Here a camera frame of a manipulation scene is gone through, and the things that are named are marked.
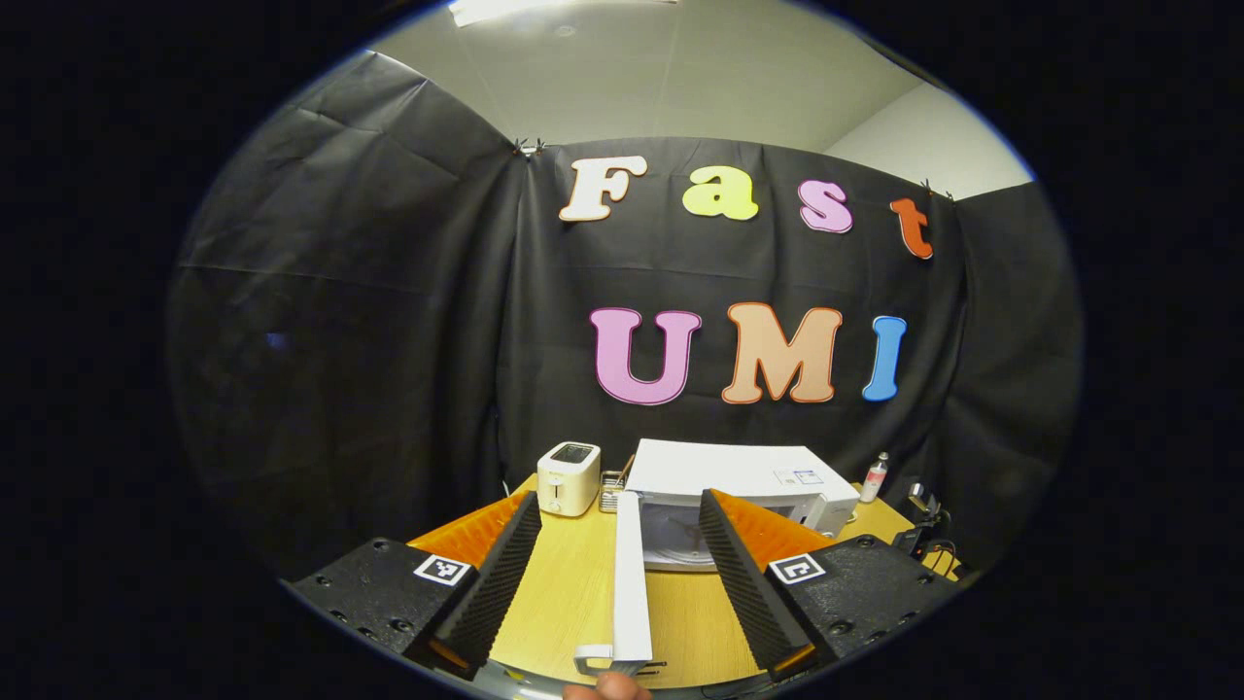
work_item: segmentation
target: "spray bottle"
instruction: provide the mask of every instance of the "spray bottle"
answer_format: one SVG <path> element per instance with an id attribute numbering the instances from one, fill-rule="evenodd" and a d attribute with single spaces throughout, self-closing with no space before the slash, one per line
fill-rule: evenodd
<path id="1" fill-rule="evenodd" d="M 886 480 L 886 460 L 889 455 L 882 453 L 877 455 L 877 461 L 868 467 L 868 477 L 863 482 L 863 489 L 860 490 L 860 502 L 872 504 L 877 499 L 877 491 L 881 489 L 881 482 Z"/>

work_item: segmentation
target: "white microwave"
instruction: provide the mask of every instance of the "white microwave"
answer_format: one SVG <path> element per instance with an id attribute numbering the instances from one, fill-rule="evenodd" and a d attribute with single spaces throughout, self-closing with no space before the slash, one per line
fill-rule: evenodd
<path id="1" fill-rule="evenodd" d="M 639 501 L 649 571 L 715 572 L 699 531 L 700 495 L 715 489 L 837 537 L 860 494 L 802 446 L 641 440 L 626 481 Z"/>
<path id="2" fill-rule="evenodd" d="M 652 661 L 644 569 L 715 572 L 699 530 L 705 489 L 837 538 L 860 494 L 806 448 L 641 440 L 618 495 L 612 644 L 575 648 L 578 673 L 634 675 Z"/>

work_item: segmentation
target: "letter u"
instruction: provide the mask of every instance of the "letter u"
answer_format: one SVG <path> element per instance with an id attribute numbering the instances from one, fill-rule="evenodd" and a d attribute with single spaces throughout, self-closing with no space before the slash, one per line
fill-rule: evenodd
<path id="1" fill-rule="evenodd" d="M 597 308 L 591 315 L 596 326 L 596 380 L 610 397 L 627 404 L 657 407 L 678 398 L 687 387 L 692 333 L 700 317 L 689 311 L 657 313 L 657 327 L 666 331 L 666 364 L 661 379 L 641 382 L 631 374 L 631 336 L 643 316 L 631 308 Z"/>

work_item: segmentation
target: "white toaster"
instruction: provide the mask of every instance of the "white toaster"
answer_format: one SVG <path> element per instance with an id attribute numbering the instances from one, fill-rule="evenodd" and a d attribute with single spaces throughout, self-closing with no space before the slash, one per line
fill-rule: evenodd
<path id="1" fill-rule="evenodd" d="M 562 443 L 536 464 L 536 501 L 540 510 L 576 517 L 587 512 L 601 487 L 601 449 Z"/>

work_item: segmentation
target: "orange fin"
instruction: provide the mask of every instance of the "orange fin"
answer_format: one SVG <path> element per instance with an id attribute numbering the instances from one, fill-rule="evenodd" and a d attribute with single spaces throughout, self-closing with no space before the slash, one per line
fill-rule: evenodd
<path id="1" fill-rule="evenodd" d="M 717 499 L 730 521 L 730 526 L 739 535 L 748 555 L 761 571 L 769 562 L 806 555 L 817 550 L 824 550 L 835 545 L 833 540 L 804 527 L 795 521 L 784 518 L 778 513 L 756 506 L 729 494 L 723 494 L 715 489 L 709 492 Z"/>
<path id="2" fill-rule="evenodd" d="M 466 513 L 407 545 L 429 555 L 465 562 L 479 569 L 526 495 L 526 491 L 518 491 L 509 499 Z"/>

